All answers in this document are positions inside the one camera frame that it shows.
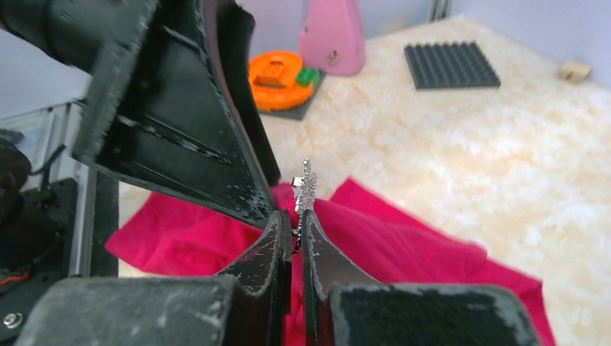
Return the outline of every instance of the black acoustic foam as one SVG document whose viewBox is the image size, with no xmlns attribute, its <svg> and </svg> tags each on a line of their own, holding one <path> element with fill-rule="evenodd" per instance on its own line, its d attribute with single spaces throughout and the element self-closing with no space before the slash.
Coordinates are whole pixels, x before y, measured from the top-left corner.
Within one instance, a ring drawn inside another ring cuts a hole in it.
<svg viewBox="0 0 611 346">
<path fill-rule="evenodd" d="M 403 51 L 416 89 L 501 86 L 475 42 L 407 45 Z"/>
</svg>

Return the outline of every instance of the cable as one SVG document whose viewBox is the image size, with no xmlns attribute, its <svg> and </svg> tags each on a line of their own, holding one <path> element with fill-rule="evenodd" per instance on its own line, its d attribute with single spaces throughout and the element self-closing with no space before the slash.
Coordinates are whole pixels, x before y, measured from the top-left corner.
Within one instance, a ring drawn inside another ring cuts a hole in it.
<svg viewBox="0 0 611 346">
<path fill-rule="evenodd" d="M 36 169 L 33 172 L 30 172 L 29 174 L 30 176 L 43 173 L 43 178 L 41 179 L 41 182 L 40 182 L 40 191 L 46 191 L 49 188 L 51 166 L 53 165 L 53 162 L 55 162 L 55 160 L 61 155 L 61 153 L 63 153 L 64 149 L 66 149 L 66 145 L 65 144 L 60 145 L 53 152 L 53 154 L 51 154 L 49 159 L 43 164 L 42 167 L 40 167 L 39 169 Z"/>
<path fill-rule="evenodd" d="M 65 144 L 60 145 L 53 152 L 53 154 L 51 154 L 51 157 L 45 162 L 45 164 L 42 167 L 40 167 L 39 169 L 36 169 L 35 171 L 31 172 L 30 176 L 50 171 L 51 170 L 51 165 L 58 158 L 58 156 L 60 156 L 60 154 L 63 152 L 63 150 L 65 148 L 66 148 Z"/>
</svg>

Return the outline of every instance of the red wire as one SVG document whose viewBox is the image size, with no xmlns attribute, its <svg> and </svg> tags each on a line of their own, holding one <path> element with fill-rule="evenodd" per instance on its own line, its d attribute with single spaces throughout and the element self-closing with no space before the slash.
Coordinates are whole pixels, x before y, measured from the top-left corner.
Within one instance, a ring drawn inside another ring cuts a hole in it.
<svg viewBox="0 0 611 346">
<path fill-rule="evenodd" d="M 0 286 L 6 285 L 7 283 L 12 283 L 14 281 L 23 281 L 23 280 L 27 279 L 28 276 L 30 276 L 30 274 L 28 274 L 28 273 L 25 273 L 23 275 L 9 276 L 6 279 L 0 281 Z"/>
</svg>

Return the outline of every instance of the pink plastic block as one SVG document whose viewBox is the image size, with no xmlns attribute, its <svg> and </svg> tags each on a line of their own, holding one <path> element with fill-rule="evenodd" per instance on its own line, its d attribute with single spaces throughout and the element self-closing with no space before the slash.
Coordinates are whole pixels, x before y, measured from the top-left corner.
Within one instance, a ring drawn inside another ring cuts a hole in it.
<svg viewBox="0 0 611 346">
<path fill-rule="evenodd" d="M 309 68 L 358 74 L 365 65 L 365 34 L 357 0 L 311 0 L 299 55 Z"/>
</svg>

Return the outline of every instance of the metal frame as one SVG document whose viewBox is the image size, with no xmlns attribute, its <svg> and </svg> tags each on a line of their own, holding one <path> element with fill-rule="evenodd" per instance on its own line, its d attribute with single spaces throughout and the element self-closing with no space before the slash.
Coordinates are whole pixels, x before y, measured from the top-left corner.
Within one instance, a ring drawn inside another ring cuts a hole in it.
<svg viewBox="0 0 611 346">
<path fill-rule="evenodd" d="M 61 144 L 66 144 L 66 150 L 51 168 L 49 181 L 72 178 L 79 184 L 69 274 L 86 277 L 91 269 L 97 173 L 70 156 L 80 123 L 81 108 L 69 102 L 4 118 L 0 120 L 0 128 L 19 130 L 26 135 L 26 141 L 18 143 L 17 148 L 24 152 L 34 169 Z M 40 176 L 30 177 L 22 190 L 40 187 L 40 180 Z"/>
</svg>

